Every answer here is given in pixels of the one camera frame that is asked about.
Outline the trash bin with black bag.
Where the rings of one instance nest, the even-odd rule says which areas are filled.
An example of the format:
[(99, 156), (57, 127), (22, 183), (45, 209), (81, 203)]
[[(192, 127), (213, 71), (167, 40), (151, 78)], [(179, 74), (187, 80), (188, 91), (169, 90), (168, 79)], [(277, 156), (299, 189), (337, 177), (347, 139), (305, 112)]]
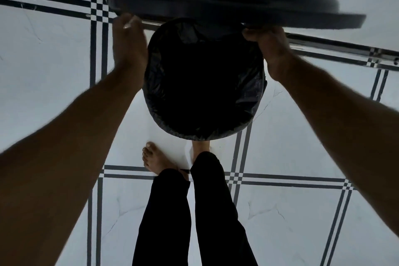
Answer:
[(162, 130), (211, 141), (252, 122), (267, 80), (260, 48), (243, 29), (179, 18), (152, 35), (142, 89)]

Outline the person's right hand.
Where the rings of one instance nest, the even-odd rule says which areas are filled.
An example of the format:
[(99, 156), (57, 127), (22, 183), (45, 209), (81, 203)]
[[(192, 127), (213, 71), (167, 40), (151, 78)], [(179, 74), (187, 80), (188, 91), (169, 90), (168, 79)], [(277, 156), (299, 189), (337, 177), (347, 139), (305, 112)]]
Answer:
[(295, 61), (296, 56), (289, 47), (286, 34), (282, 28), (281, 38), (268, 38), (256, 42), (262, 52), (263, 58), (267, 63), (267, 70), (275, 81), (280, 82), (290, 64)]

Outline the person's bare foot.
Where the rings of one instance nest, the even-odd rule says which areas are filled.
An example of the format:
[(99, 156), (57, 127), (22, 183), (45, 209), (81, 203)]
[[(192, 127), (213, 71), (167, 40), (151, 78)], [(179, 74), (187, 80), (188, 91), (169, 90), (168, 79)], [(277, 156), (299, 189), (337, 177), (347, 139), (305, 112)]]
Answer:
[(192, 164), (202, 152), (210, 152), (210, 141), (192, 141)]
[(142, 149), (144, 167), (150, 172), (160, 175), (163, 170), (174, 169), (180, 172), (189, 181), (188, 174), (169, 158), (153, 143), (147, 142)]

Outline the person's black trousers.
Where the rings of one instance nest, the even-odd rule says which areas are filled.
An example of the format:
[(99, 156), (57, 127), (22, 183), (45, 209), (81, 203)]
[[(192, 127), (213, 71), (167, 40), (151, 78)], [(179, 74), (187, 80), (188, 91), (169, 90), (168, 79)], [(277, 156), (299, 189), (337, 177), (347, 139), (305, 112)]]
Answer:
[[(190, 172), (202, 266), (258, 266), (218, 158), (202, 152)], [(176, 169), (165, 169), (153, 179), (132, 266), (188, 266), (189, 187)]]

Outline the person's left bare foot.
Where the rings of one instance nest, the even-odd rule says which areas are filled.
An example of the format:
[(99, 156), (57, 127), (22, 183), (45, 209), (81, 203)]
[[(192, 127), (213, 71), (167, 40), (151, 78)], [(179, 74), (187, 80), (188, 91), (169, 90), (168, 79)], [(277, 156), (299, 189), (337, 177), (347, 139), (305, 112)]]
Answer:
[(144, 167), (150, 172), (160, 175), (163, 170), (174, 169), (180, 172), (189, 181), (188, 174), (169, 158), (153, 143), (147, 142), (142, 149)]

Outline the person's right forearm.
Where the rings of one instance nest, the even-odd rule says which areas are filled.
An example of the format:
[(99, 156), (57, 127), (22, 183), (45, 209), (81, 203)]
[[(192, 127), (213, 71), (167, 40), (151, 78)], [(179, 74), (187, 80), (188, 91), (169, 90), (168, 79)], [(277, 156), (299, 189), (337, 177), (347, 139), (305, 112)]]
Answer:
[(266, 62), (341, 172), (399, 237), (399, 112), (290, 52)]

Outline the person's left hand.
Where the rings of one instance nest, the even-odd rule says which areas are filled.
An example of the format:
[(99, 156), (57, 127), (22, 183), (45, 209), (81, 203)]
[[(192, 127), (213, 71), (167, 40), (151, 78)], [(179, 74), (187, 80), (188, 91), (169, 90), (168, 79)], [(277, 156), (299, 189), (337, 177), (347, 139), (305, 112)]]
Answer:
[(147, 39), (144, 29), (112, 30), (115, 70), (135, 92), (141, 90), (148, 64)]

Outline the person's right bare foot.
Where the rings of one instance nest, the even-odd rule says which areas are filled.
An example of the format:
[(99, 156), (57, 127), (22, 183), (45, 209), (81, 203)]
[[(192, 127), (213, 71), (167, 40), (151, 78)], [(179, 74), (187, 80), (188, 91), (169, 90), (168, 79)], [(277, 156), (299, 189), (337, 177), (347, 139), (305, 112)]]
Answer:
[(202, 152), (210, 152), (210, 141), (192, 141), (192, 164)]

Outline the person's left forearm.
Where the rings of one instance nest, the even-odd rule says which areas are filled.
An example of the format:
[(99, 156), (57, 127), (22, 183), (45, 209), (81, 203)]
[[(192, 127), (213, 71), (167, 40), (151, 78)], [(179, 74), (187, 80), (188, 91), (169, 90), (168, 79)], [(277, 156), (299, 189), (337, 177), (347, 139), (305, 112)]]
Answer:
[(0, 153), (0, 266), (54, 266), (100, 175), (145, 68), (119, 66)]

